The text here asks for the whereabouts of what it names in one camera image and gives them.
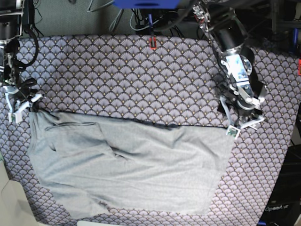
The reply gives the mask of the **light grey T-shirt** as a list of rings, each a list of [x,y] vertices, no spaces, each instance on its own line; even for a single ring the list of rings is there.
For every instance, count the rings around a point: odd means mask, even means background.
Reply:
[[[75,113],[30,113],[29,125],[36,177],[74,219],[110,208],[206,214],[235,143],[219,127]]]

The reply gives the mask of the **fan-patterned purple tablecloth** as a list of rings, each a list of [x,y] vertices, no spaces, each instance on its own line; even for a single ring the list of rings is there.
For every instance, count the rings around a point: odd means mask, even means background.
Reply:
[[[204,40],[77,35],[39,40],[40,52],[22,77],[33,77],[40,107],[160,124],[227,126],[218,111],[220,70]],[[204,216],[111,209],[92,221],[130,226],[254,226],[285,159],[301,101],[298,58],[254,48],[254,69],[267,85],[265,122],[245,129]]]

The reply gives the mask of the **red black table clamp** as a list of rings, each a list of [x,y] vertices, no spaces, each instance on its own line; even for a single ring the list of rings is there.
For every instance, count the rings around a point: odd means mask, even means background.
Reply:
[[[156,50],[157,49],[157,41],[156,41],[156,37],[155,36],[150,36],[150,48],[152,50]]]

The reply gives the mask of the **white board at corner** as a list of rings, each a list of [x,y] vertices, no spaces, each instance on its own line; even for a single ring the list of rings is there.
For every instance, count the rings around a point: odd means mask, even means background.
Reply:
[[[4,161],[0,162],[0,224],[2,226],[37,226],[20,183],[8,178]]]

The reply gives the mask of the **black OpenArm box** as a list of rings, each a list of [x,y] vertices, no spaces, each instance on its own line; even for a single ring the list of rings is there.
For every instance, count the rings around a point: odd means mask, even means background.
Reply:
[[[288,148],[262,215],[269,226],[293,226],[301,218],[301,146]]]

